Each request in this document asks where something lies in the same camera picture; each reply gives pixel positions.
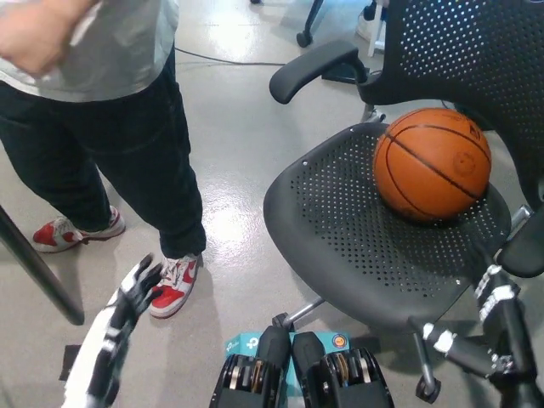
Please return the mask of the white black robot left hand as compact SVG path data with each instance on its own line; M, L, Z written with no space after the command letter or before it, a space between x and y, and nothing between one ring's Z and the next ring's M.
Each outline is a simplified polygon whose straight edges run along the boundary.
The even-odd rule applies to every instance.
M123 278L96 315L65 383L62 408L113 406L120 388L130 337L159 293L162 266L151 254Z

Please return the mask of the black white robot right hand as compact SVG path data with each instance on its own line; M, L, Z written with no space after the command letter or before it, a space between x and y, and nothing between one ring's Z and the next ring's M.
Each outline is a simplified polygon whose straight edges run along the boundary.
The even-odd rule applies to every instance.
M473 280L474 297L486 345L478 345L434 323L411 321L416 333L449 362L488 380L501 395L501 407L542 407L543 392L519 288L479 242L473 253L484 273Z

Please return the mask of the person's bare left hand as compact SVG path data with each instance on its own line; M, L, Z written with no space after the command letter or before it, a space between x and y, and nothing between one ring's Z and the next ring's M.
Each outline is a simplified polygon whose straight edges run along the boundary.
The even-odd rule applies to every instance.
M62 60L76 26L45 3L14 5L1 14L1 58L40 77Z

